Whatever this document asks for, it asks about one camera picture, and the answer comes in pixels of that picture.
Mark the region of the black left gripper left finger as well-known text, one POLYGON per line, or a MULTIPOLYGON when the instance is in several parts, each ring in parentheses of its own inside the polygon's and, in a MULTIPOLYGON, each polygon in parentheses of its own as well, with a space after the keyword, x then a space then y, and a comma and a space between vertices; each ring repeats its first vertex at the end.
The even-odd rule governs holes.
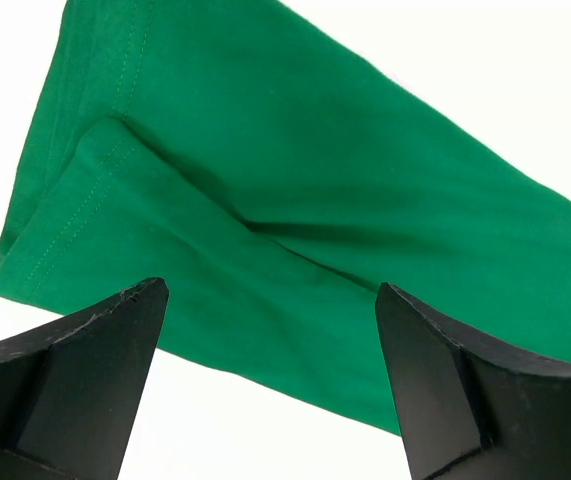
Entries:
POLYGON ((118 477, 168 299, 149 278, 0 341, 0 479, 118 477))

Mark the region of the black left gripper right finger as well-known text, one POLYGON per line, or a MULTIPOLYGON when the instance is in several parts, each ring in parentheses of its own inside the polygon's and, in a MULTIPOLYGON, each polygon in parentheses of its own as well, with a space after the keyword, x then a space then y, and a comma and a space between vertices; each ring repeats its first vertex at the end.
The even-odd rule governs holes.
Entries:
POLYGON ((571 479, 571 363, 383 284, 375 303, 415 479, 571 479))

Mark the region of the green t shirt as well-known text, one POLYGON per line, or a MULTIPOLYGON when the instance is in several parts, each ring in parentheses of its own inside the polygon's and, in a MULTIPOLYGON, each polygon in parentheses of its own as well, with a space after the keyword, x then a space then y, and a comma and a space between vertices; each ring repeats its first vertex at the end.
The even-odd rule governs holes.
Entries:
POLYGON ((148 277, 161 349, 399 430, 379 286, 571 362, 571 201, 277 1, 70 1, 0 297, 148 277))

